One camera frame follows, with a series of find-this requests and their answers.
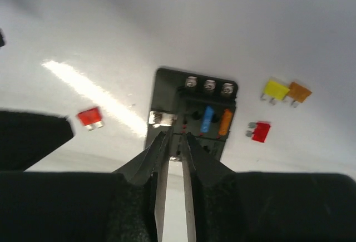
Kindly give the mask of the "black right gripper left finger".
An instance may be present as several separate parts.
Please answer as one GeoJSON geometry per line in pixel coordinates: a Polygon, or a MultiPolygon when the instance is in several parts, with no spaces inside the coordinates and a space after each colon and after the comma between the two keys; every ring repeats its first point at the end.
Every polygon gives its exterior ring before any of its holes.
{"type": "Polygon", "coordinates": [[[2,241],[161,241],[171,131],[112,173],[2,172],[2,241]]]}

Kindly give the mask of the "red blade fuse front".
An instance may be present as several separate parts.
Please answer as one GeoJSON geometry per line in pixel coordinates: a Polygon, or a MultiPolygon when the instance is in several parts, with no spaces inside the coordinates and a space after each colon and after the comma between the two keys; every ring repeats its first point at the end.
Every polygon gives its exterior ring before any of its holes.
{"type": "Polygon", "coordinates": [[[99,107],[93,107],[88,110],[81,111],[76,115],[76,117],[88,131],[102,128],[105,125],[99,107]]]}

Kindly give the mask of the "black fuse box base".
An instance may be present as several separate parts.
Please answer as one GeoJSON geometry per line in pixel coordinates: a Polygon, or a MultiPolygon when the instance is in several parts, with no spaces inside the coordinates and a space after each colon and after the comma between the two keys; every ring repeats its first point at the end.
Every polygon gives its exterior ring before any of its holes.
{"type": "Polygon", "coordinates": [[[233,118],[237,108],[239,86],[235,81],[190,72],[159,68],[155,74],[145,145],[153,142],[159,132],[171,135],[170,156],[182,158],[182,136],[190,133],[202,148],[220,160],[229,131],[219,136],[221,117],[225,109],[233,118]],[[206,106],[214,109],[209,132],[201,133],[200,126],[206,106]]]}

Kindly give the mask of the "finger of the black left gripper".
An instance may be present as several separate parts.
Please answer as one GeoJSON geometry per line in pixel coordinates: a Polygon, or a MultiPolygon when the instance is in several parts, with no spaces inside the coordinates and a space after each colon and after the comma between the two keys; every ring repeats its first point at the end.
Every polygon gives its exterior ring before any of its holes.
{"type": "Polygon", "coordinates": [[[2,110],[1,171],[27,170],[73,137],[66,117],[2,110]]]}
{"type": "Polygon", "coordinates": [[[5,40],[5,37],[3,35],[2,29],[0,29],[0,47],[5,46],[5,44],[6,44],[6,40],[5,40]]]}

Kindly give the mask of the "blue blade fuse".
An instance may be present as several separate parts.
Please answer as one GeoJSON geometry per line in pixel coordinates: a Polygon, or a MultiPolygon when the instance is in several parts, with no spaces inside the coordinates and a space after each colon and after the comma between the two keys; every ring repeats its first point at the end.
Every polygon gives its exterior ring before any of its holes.
{"type": "Polygon", "coordinates": [[[214,117],[214,109],[211,106],[206,106],[204,115],[202,117],[202,123],[200,126],[201,133],[207,133],[210,129],[210,124],[212,122],[212,118],[214,117]]]}

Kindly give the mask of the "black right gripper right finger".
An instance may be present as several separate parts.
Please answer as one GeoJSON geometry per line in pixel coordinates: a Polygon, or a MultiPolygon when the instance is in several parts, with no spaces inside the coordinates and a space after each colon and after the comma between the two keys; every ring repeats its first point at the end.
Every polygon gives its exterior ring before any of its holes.
{"type": "Polygon", "coordinates": [[[235,172],[182,138],[189,241],[354,241],[355,181],[343,174],[235,172]]]}

